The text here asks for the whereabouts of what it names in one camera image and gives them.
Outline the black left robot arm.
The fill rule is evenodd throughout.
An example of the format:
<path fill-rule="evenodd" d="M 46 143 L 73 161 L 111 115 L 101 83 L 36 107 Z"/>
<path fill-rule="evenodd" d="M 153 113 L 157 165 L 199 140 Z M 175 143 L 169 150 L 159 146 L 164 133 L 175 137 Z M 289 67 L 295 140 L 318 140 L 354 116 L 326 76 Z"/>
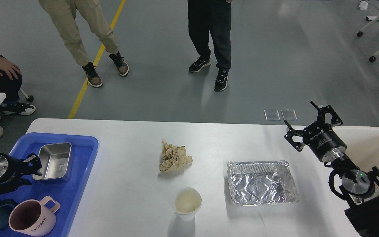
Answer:
<path fill-rule="evenodd" d="M 42 176 L 42 164 L 35 153 L 30 153 L 26 159 L 17 159 L 0 153 L 0 195 L 14 192 L 20 186 L 31 185 L 22 178 L 23 175 L 35 174 Z"/>

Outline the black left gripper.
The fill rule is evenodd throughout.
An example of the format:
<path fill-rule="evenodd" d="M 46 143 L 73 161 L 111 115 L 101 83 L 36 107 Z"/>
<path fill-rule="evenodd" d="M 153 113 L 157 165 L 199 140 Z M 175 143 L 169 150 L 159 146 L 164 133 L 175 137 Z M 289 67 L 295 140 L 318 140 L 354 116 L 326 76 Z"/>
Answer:
<path fill-rule="evenodd" d="M 42 176 L 41 168 L 41 160 L 36 153 L 30 153 L 24 160 L 0 153 L 0 195 L 14 192 L 20 186 L 31 185 L 31 181 L 22 176 L 24 174 Z"/>

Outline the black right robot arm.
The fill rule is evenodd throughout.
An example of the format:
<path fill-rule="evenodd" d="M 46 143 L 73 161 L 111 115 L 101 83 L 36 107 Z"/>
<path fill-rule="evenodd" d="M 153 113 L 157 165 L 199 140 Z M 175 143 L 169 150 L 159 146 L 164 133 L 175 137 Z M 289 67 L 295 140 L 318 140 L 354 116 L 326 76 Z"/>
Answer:
<path fill-rule="evenodd" d="M 346 144 L 334 132 L 343 121 L 330 106 L 318 106 L 317 119 L 302 130 L 294 129 L 287 120 L 285 139 L 297 151 L 305 146 L 322 162 L 332 168 L 328 185 L 333 194 L 349 205 L 345 215 L 361 237 L 379 237 L 379 169 L 362 171 L 346 155 Z"/>

